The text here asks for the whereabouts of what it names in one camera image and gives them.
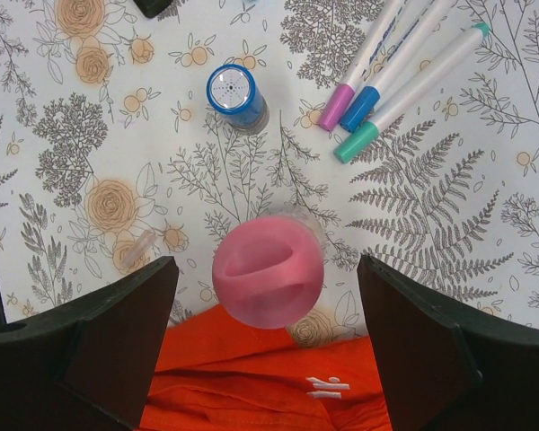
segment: purple marker cap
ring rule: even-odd
[[[330,101],[325,105],[323,114],[318,122],[320,128],[331,132],[338,124],[345,109],[349,106],[356,92],[347,84],[340,84],[333,92]]]

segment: tablecloth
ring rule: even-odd
[[[412,2],[410,20],[426,2]],[[399,88],[474,22],[490,36],[352,164],[316,126],[382,0],[0,0],[0,287],[8,321],[173,255],[171,323],[216,303],[214,251],[273,207],[327,233],[307,346],[366,331],[363,252],[478,309],[539,328],[539,0],[460,0]],[[378,73],[392,37],[371,67]],[[239,136],[206,82],[247,67],[269,106]],[[155,246],[119,262],[144,231]]]

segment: orange cloth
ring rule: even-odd
[[[369,337],[303,349],[220,306],[166,331],[140,431],[391,431]]]

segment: white label on orange cloth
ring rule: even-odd
[[[351,387],[346,383],[340,383],[341,380],[337,377],[330,377],[328,382],[324,382],[316,377],[307,377],[306,380],[310,382],[315,389],[326,391],[311,391],[307,394],[314,398],[341,398],[341,392],[337,391],[349,391]]]

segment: pink marker cap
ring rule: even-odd
[[[347,84],[340,84],[333,92],[330,101],[325,105],[322,116],[318,122],[320,128],[331,132],[340,121],[341,116],[348,108],[356,92]]]
[[[323,286],[322,247],[312,230],[291,217],[240,224],[220,243],[212,280],[217,299],[242,323],[266,330],[305,317]]]

